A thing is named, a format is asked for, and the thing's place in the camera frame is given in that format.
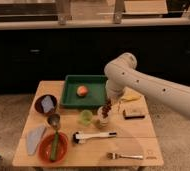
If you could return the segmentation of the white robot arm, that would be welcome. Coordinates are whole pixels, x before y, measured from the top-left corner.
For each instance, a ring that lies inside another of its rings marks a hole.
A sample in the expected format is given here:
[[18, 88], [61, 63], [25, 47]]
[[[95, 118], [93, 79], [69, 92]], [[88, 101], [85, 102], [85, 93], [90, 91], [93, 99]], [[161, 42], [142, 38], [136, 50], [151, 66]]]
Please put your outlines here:
[[131, 53], [123, 53], [106, 64], [106, 92], [110, 99], [118, 100], [126, 87], [132, 88], [190, 120], [190, 87], [141, 73], [136, 67], [137, 59]]

